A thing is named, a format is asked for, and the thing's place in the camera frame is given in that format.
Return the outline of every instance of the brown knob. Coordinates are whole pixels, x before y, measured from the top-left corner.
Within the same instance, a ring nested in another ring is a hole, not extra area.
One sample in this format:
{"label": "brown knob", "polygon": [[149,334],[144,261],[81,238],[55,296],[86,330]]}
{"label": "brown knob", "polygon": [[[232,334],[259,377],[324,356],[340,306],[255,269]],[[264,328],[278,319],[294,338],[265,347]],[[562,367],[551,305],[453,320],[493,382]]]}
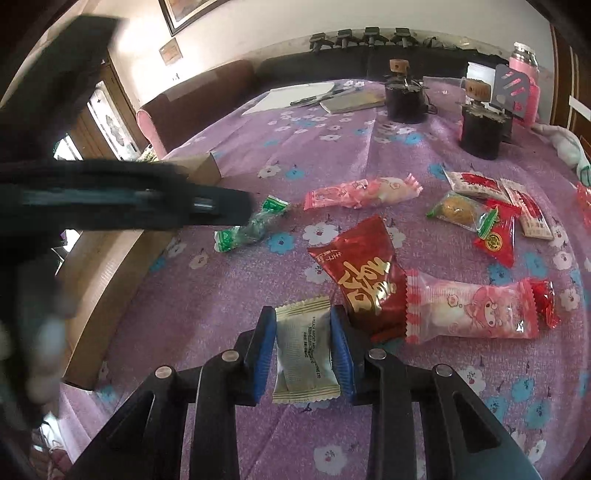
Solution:
{"label": "brown knob", "polygon": [[408,60],[390,60],[390,70],[394,73],[407,74]]}
{"label": "brown knob", "polygon": [[466,95],[479,102],[489,102],[491,99],[491,86],[482,80],[467,79]]}

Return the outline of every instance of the sofa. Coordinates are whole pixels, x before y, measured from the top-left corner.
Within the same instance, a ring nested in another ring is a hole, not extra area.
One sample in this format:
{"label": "sofa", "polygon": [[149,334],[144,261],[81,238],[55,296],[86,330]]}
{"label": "sofa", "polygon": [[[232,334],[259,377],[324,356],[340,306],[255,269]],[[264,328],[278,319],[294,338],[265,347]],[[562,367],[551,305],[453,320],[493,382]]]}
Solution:
{"label": "sofa", "polygon": [[390,59],[410,62],[415,78],[460,78],[472,61],[490,67],[506,60],[477,50],[385,45],[296,53],[263,61],[237,60],[169,88],[137,113],[139,128],[163,158],[195,134],[272,88],[338,79],[383,81]]}

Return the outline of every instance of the white candy packet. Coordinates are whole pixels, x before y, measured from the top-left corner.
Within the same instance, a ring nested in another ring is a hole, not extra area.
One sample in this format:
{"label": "white candy packet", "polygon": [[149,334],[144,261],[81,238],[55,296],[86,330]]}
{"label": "white candy packet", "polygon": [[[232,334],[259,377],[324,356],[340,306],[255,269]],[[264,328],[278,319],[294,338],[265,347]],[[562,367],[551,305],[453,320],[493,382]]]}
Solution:
{"label": "white candy packet", "polygon": [[304,300],[277,312],[277,380],[273,403],[340,396],[330,361],[330,299]]}

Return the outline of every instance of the table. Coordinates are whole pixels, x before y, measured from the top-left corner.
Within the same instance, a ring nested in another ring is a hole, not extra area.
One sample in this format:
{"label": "table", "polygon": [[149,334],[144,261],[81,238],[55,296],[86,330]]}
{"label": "table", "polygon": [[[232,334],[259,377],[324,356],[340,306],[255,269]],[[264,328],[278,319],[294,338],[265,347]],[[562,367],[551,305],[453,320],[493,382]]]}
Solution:
{"label": "table", "polygon": [[[306,249],[379,213],[387,219],[403,268],[478,284],[528,276],[554,282],[562,324],[537,340],[437,338],[418,346],[393,340],[385,347],[411,365],[453,366],[512,432],[542,477],[561,478],[591,434],[591,416],[585,415],[591,405],[591,243],[575,204],[576,176],[552,146],[518,125],[513,144],[501,146],[498,160],[464,152],[458,146],[459,81],[426,79],[426,85],[439,113],[420,125],[392,123],[385,108],[342,115],[328,115],[320,107],[290,108],[241,116],[249,102],[170,154],[213,151],[224,176],[221,185],[248,190],[259,204],[268,194],[300,203],[318,187],[408,173],[424,191],[382,209],[297,210],[266,241],[225,254],[213,250],[213,228],[183,229],[153,265],[121,321],[99,390],[89,395],[63,388],[61,428],[74,457],[146,375],[163,364],[195,367],[230,348],[240,332],[253,327],[262,306],[321,295],[341,303],[337,285]],[[450,188],[443,168],[473,169],[527,185],[555,240],[526,239],[518,224],[515,267],[500,266],[473,247],[472,233],[425,217]],[[342,398],[273,405],[273,364],[261,405],[236,412],[242,477],[364,478],[371,409],[351,407]],[[188,454],[188,442],[185,450]],[[422,476],[420,449],[417,462]],[[187,468],[185,458],[185,475]]]}

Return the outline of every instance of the white wall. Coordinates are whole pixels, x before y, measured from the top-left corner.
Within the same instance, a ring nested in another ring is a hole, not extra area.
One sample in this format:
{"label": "white wall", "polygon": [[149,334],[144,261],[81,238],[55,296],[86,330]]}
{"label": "white wall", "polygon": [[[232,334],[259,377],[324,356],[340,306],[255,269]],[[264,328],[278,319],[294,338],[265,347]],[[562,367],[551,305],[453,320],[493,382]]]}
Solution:
{"label": "white wall", "polygon": [[230,0],[177,34],[184,59],[169,67],[158,52],[170,34],[157,0],[100,0],[95,13],[128,19],[111,54],[136,107],[176,74],[184,80],[271,44],[374,25],[459,35],[508,52],[520,41],[554,70],[549,24],[526,0]]}

